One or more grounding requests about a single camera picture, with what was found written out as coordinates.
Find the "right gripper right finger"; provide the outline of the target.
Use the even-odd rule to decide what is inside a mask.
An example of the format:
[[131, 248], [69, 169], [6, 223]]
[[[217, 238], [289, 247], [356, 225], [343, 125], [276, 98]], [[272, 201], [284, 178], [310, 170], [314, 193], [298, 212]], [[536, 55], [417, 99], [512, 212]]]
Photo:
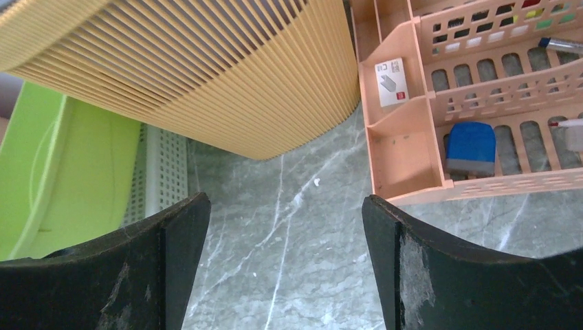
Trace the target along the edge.
[[416, 219], [377, 195], [362, 220], [387, 329], [581, 329], [582, 250], [527, 258]]

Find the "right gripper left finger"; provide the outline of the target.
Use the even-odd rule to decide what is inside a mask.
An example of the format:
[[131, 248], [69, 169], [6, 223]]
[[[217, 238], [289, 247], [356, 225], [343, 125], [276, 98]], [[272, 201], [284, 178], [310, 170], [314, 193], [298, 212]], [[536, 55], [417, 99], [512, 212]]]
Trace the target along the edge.
[[210, 222], [199, 192], [43, 258], [1, 263], [2, 329], [181, 329]]

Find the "white perforated tray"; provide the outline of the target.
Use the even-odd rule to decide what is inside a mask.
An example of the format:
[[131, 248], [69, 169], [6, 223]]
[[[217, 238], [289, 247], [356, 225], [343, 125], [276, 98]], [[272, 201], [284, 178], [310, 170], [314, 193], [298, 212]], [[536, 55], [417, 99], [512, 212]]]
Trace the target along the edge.
[[121, 226], [157, 214], [187, 196], [187, 138], [143, 124]]

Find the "green plastic basin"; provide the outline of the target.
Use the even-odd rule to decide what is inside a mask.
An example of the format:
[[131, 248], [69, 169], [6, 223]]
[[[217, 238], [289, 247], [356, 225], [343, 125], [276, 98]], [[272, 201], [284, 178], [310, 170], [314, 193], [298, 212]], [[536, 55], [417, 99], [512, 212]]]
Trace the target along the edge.
[[1, 143], [1, 259], [39, 259], [117, 230], [140, 123], [27, 82]]

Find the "blue grey stamp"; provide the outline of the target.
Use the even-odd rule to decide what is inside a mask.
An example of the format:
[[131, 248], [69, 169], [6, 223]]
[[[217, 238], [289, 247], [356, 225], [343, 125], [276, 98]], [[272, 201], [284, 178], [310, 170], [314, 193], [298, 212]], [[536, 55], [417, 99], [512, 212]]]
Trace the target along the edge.
[[445, 146], [445, 170], [449, 174], [492, 177], [495, 174], [496, 136], [482, 122], [452, 126]]

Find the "orange plastic file organizer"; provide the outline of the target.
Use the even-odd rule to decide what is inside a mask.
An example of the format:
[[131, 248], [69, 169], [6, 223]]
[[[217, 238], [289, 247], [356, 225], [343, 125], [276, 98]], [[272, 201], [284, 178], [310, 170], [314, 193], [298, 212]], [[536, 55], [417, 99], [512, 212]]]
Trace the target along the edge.
[[[373, 192], [397, 205], [582, 187], [582, 154], [560, 160], [552, 117], [582, 115], [582, 57], [540, 49], [582, 40], [581, 1], [352, 1]], [[375, 65], [402, 58], [409, 100], [381, 107]], [[518, 172], [454, 180], [458, 122], [509, 129]]]

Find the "white staples box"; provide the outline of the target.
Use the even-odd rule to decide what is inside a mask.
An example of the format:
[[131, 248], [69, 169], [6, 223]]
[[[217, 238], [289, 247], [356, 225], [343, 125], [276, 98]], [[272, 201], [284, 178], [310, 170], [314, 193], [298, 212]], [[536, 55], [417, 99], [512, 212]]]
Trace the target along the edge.
[[375, 76], [381, 107], [398, 105], [409, 100], [402, 58], [376, 64]]

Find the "white marker pen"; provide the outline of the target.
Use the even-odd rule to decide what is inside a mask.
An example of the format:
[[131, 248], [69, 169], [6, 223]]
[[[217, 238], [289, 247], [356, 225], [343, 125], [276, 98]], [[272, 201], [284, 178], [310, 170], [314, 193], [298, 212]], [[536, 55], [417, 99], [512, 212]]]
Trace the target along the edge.
[[549, 127], [564, 129], [566, 148], [573, 152], [582, 152], [582, 119], [550, 122]]

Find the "yellow slatted waste basket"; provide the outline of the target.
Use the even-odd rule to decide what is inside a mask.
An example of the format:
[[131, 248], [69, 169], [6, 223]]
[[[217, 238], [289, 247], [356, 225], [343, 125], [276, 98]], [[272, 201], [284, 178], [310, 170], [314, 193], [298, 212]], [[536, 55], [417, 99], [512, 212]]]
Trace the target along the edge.
[[341, 1], [8, 1], [1, 70], [254, 160], [360, 99]]

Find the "blue capped marker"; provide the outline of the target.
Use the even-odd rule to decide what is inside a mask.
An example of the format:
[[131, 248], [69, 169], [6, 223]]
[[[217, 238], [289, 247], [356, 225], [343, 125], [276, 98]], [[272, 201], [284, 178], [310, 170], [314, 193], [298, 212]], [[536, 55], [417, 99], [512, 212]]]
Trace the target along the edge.
[[578, 41], [543, 37], [540, 39], [538, 46], [557, 52], [567, 52], [571, 54], [583, 55], [582, 42]]

